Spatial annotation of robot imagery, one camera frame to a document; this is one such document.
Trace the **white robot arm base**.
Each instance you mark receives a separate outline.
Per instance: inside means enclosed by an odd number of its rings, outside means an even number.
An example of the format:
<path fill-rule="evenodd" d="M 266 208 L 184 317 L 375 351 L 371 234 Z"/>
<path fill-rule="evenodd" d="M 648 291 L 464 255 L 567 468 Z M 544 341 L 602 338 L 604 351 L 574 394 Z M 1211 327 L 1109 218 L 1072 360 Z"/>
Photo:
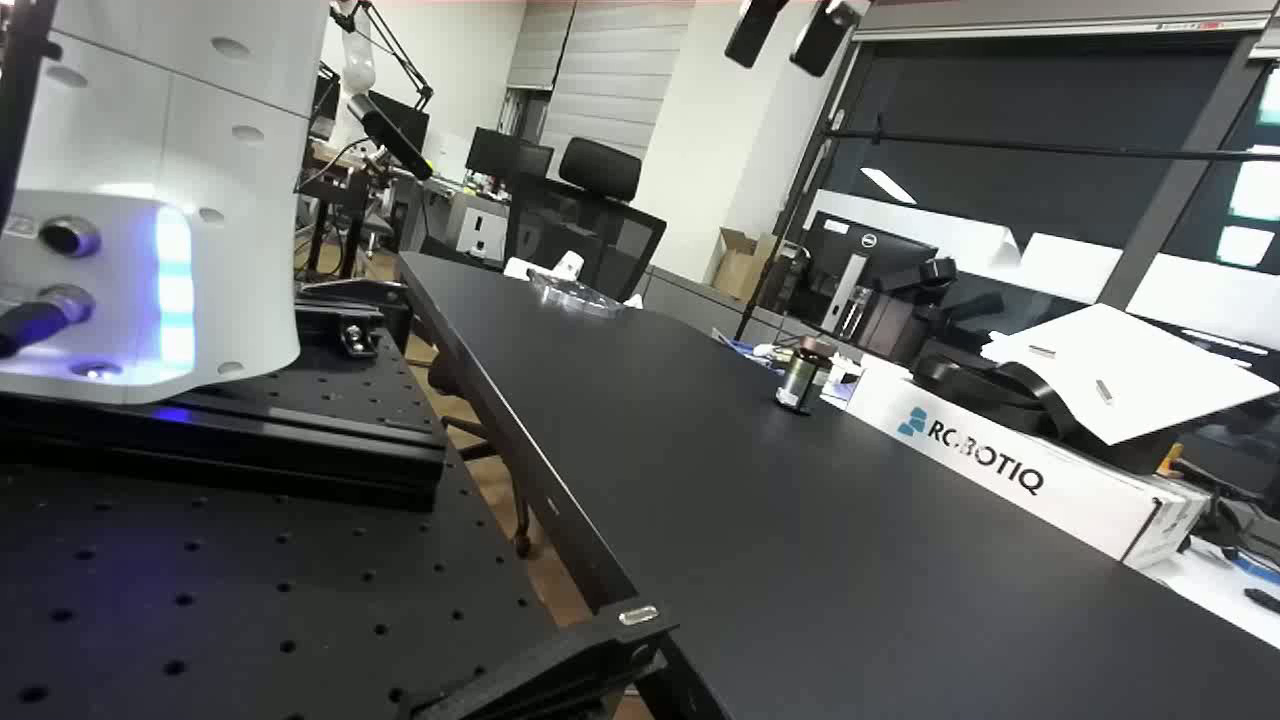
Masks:
<path fill-rule="evenodd" d="M 300 356 L 330 0 L 0 0 L 0 394 L 153 403 Z"/>

